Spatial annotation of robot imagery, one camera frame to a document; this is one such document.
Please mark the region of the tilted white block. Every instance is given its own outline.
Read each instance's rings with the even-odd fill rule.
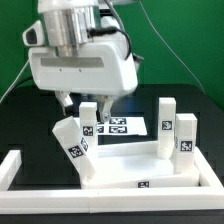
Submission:
[[[53,133],[79,175],[82,177],[94,175],[95,168],[88,155],[89,146],[81,136],[79,126],[74,118],[69,117],[57,122]]]
[[[7,191],[12,183],[20,165],[21,154],[19,150],[11,150],[0,166],[0,191]]]
[[[194,166],[197,118],[194,114],[177,114],[173,164],[175,173],[185,173]]]
[[[90,146],[89,154],[97,156],[96,146],[98,145],[97,135],[97,103],[82,102],[79,106],[80,129],[81,135],[84,136]]]
[[[161,159],[169,159],[173,152],[175,115],[175,99],[159,98],[157,156]]]

